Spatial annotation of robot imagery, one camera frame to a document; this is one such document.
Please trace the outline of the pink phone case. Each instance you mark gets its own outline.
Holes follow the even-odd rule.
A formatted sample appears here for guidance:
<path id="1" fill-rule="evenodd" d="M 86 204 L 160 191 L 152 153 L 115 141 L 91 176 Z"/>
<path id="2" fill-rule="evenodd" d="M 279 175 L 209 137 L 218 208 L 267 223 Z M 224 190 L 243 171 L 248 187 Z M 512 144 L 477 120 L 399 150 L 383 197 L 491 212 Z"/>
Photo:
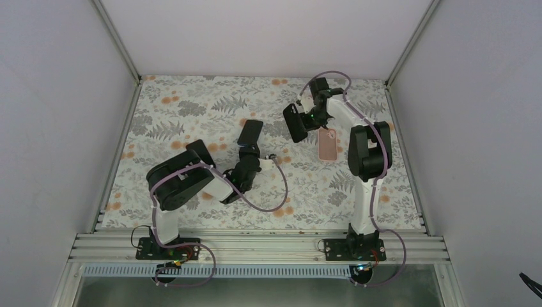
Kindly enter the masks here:
<path id="1" fill-rule="evenodd" d="M 318 158 L 326 162 L 337 160 L 337 134 L 334 129 L 318 129 Z"/>

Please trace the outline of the black phone case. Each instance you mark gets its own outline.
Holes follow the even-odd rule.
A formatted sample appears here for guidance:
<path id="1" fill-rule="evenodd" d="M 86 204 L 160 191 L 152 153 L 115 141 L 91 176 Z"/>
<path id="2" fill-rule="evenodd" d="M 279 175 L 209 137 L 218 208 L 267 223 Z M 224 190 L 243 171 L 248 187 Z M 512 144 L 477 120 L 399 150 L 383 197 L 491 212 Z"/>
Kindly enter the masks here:
<path id="1" fill-rule="evenodd" d="M 308 136 L 302 120 L 302 114 L 298 112 L 294 103 L 291 103 L 284 108 L 283 117 L 294 143 L 299 143 Z"/>

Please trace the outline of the black phone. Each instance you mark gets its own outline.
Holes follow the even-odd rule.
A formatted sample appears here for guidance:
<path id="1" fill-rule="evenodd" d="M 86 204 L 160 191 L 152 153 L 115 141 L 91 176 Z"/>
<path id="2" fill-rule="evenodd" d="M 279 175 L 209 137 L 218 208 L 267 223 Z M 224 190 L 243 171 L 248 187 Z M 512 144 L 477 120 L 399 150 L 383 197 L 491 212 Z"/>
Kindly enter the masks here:
<path id="1" fill-rule="evenodd" d="M 246 120 L 237 141 L 238 146 L 246 147 L 257 145 L 262 128 L 262 121 Z"/>

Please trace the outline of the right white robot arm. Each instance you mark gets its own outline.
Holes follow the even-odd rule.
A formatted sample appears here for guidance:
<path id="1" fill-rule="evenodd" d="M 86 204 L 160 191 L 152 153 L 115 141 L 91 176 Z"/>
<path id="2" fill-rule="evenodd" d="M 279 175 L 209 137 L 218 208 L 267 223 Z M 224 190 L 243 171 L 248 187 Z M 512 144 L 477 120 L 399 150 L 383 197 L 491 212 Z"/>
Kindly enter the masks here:
<path id="1" fill-rule="evenodd" d="M 359 111 L 342 88 L 331 88 L 326 78 L 314 77 L 307 87 L 311 99 L 298 96 L 299 131 L 292 135 L 302 141 L 312 130 L 325 128 L 335 120 L 350 131 L 347 163 L 355 177 L 355 208 L 346 235 L 346 252 L 353 260 L 362 260 L 378 249 L 380 231 L 376 226 L 375 200 L 379 181 L 392 164 L 390 128 L 386 122 L 374 122 Z"/>

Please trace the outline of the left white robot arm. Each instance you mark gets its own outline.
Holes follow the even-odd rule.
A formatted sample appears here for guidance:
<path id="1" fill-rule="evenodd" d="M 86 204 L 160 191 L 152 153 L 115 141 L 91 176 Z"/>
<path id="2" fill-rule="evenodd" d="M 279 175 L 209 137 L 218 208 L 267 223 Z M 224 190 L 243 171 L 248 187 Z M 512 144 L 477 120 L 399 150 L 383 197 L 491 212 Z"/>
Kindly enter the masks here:
<path id="1" fill-rule="evenodd" d="M 259 151 L 249 149 L 233 169 L 221 173 L 200 139 L 188 144 L 186 151 L 153 167 L 146 175 L 153 201 L 152 250 L 163 259 L 176 254 L 178 209 L 198 193 L 209 194 L 223 204 L 233 203 L 252 189 L 263 168 Z"/>

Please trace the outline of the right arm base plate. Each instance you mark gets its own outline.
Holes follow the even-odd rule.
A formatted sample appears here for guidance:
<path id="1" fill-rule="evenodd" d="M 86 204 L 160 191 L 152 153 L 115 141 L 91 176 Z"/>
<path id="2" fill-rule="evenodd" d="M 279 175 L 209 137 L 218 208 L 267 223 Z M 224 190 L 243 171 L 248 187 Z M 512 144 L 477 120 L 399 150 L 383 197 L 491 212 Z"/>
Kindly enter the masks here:
<path id="1" fill-rule="evenodd" d="M 325 259 L 328 262 L 369 262 L 386 261 L 387 255 L 382 239 L 363 239 L 351 243 L 346 239 L 325 239 Z"/>

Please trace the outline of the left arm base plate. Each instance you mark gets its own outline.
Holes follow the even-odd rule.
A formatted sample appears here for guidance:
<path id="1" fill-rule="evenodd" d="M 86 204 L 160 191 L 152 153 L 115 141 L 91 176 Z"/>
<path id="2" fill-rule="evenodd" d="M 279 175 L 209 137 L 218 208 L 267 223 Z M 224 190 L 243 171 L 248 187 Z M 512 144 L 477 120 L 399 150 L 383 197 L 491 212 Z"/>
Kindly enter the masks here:
<path id="1" fill-rule="evenodd" d="M 138 250 L 135 258 L 137 260 L 198 260 L 199 246 L 184 246 L 166 249 L 159 246 L 153 237 L 142 237 L 139 239 Z"/>

